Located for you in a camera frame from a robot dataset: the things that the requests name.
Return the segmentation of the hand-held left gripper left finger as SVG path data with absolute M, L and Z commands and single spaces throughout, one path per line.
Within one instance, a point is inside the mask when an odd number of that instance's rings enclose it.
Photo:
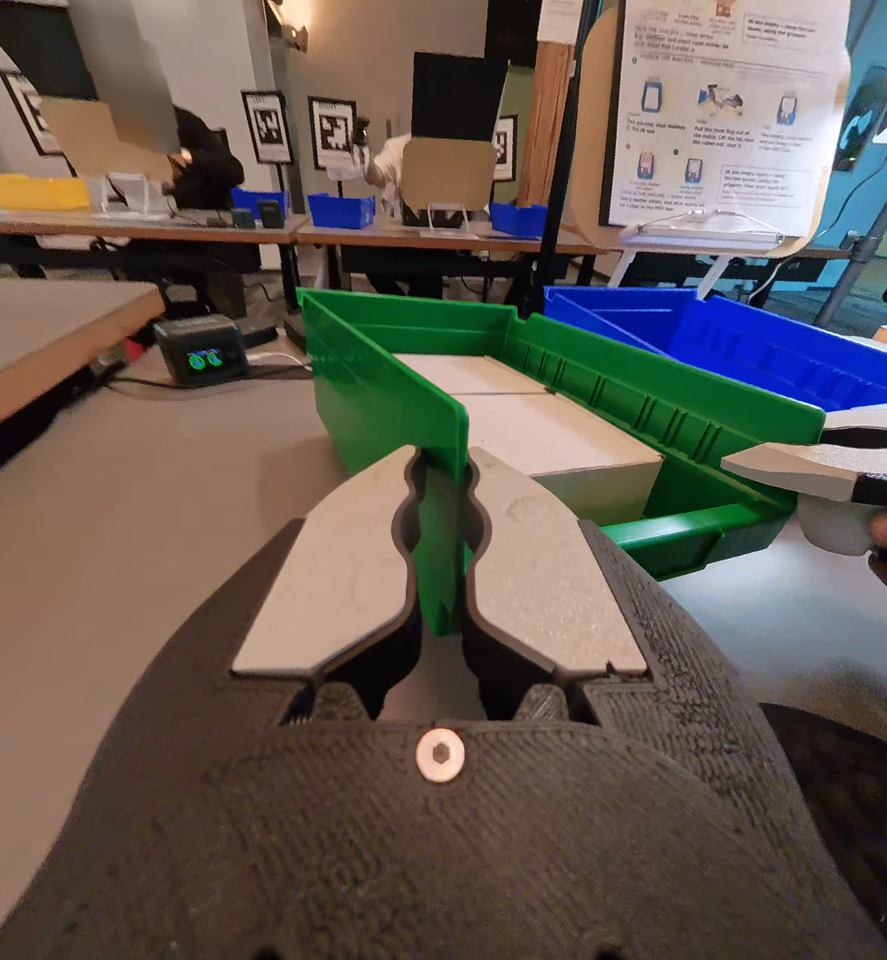
M 423 476 L 422 451 L 405 444 L 310 511 L 235 655 L 235 677 L 314 693 L 343 683 L 378 718 L 422 654 Z

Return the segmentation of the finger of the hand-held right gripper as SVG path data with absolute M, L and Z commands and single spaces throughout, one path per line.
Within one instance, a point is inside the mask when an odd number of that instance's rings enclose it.
M 821 443 L 858 450 L 887 449 L 887 404 L 827 413 Z
M 858 504 L 858 472 L 820 460 L 818 447 L 764 443 L 722 458 L 722 469 L 797 495 L 797 518 L 812 545 L 841 556 L 872 551 L 870 522 L 887 508 Z

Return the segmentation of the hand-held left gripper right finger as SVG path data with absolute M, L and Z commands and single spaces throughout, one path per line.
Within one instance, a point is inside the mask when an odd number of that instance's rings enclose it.
M 647 684 L 642 627 L 577 515 L 482 447 L 464 489 L 461 649 L 486 717 L 514 717 L 534 687 L 580 717 L 592 683 Z

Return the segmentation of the blue plastic bin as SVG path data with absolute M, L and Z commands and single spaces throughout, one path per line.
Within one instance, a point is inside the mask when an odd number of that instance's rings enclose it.
M 887 404 L 887 352 L 692 289 L 549 286 L 544 315 L 826 413 Z

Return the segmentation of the green plastic bin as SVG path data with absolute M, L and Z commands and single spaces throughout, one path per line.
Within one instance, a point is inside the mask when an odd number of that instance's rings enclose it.
M 642 519 L 602 525 L 663 582 L 769 547 L 796 495 L 738 480 L 723 457 L 813 445 L 819 407 L 512 306 L 303 289 L 317 414 L 351 474 L 405 445 L 428 467 L 413 558 L 422 615 L 456 634 L 466 552 L 461 484 L 470 417 L 396 354 L 489 355 L 629 433 L 664 461 Z

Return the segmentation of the grey pole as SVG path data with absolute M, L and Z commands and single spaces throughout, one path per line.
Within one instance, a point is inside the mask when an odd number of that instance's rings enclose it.
M 864 268 L 874 259 L 886 232 L 887 200 L 867 235 L 852 248 L 844 272 L 814 318 L 815 328 L 827 330 L 831 326 L 835 314 L 853 291 Z

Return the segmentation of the black power station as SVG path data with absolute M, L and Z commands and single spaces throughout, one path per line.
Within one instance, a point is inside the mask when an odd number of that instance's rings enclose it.
M 219 386 L 245 378 L 251 363 L 236 321 L 220 315 L 162 320 L 154 340 L 177 387 Z

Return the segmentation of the printed instruction sheet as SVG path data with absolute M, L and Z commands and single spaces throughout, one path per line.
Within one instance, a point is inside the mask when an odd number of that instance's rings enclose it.
M 618 4 L 599 222 L 810 232 L 850 83 L 847 1 Z

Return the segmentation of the long background table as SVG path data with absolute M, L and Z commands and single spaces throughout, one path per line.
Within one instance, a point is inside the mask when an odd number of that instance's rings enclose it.
M 489 222 L 473 222 L 469 231 L 442 231 L 406 226 L 390 218 L 377 218 L 361 229 L 331 228 L 305 222 L 296 230 L 295 242 L 327 247 L 464 250 L 519 255 L 538 254 L 542 245 L 541 238 L 494 232 Z
M 90 211 L 34 211 L 0 208 L 0 234 L 33 236 L 88 236 L 100 238 L 149 239 L 194 243 L 235 243 L 288 246 L 309 222 L 306 214 L 287 217 L 284 225 L 270 228 L 238 227 L 229 213 L 125 217 Z

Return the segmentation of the black pole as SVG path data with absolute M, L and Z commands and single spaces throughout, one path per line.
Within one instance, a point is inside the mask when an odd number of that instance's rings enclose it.
M 583 1 L 578 25 L 577 42 L 570 67 L 564 112 L 562 114 L 549 203 L 540 250 L 533 266 L 530 311 L 542 314 L 546 306 L 546 287 L 555 281 L 557 244 L 570 181 L 570 171 L 576 138 L 579 85 L 584 46 L 597 18 L 599 3 Z

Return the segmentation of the small blue bin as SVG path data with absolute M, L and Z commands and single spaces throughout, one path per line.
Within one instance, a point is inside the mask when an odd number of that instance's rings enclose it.
M 291 210 L 290 195 L 286 190 L 260 191 L 234 187 L 231 189 L 231 198 L 234 209 L 250 210 L 256 221 L 263 220 L 262 205 L 276 203 L 280 209 L 280 216 L 283 218 Z
M 543 238 L 547 212 L 548 207 L 540 204 L 518 207 L 494 200 L 488 205 L 489 222 L 494 232 L 525 239 Z
M 376 218 L 377 198 L 332 196 L 329 193 L 310 194 L 306 198 L 313 225 L 321 230 L 361 231 Z

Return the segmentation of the document stand with white base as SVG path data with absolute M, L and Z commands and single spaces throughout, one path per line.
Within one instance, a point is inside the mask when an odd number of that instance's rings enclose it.
M 612 106 L 616 100 L 616 64 L 619 58 L 618 4 L 603 2 L 598 19 L 583 46 L 579 84 L 578 115 L 574 153 L 569 175 L 568 204 L 578 231 L 602 254 L 618 259 L 608 278 L 609 287 L 624 281 L 634 261 L 641 255 L 707 256 L 708 270 L 698 286 L 698 296 L 707 297 L 730 264 L 738 258 L 765 258 L 782 262 L 801 254 L 820 224 L 833 170 L 819 194 L 821 204 L 803 237 L 780 239 L 770 233 L 752 246 L 749 231 L 740 230 L 734 244 L 725 244 L 728 235 L 706 236 L 686 226 L 669 234 L 653 236 L 643 227 L 606 226 L 599 221 L 602 195 L 602 162 L 605 157 Z

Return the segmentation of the wood edged table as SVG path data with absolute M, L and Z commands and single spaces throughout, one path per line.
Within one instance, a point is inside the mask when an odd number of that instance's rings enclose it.
M 163 312 L 151 283 L 0 278 L 0 424 Z

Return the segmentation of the brown board on stand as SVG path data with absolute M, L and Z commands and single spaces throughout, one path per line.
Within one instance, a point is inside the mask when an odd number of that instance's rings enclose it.
M 430 206 L 484 210 L 496 165 L 491 141 L 412 137 L 402 153 L 400 198 L 414 212 Z
M 121 140 L 105 103 L 41 95 L 40 112 L 77 174 L 128 174 L 172 183 L 167 155 Z

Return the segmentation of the black white marker poster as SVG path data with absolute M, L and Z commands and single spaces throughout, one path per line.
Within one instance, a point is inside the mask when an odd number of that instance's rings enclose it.
M 493 182 L 512 183 L 517 178 L 519 115 L 507 114 L 498 117 L 492 138 L 496 159 Z
M 356 102 L 307 96 L 314 167 L 328 171 L 354 162 Z
M 282 91 L 242 90 L 241 97 L 256 162 L 292 165 L 293 146 Z
M 29 79 L 15 69 L 0 69 L 0 78 L 37 154 L 65 159 L 42 115 L 42 97 Z

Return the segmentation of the yellow plastic bin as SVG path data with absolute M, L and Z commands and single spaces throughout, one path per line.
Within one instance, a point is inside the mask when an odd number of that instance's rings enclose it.
M 0 174 L 2 210 L 72 211 L 90 207 L 90 191 L 82 178 Z

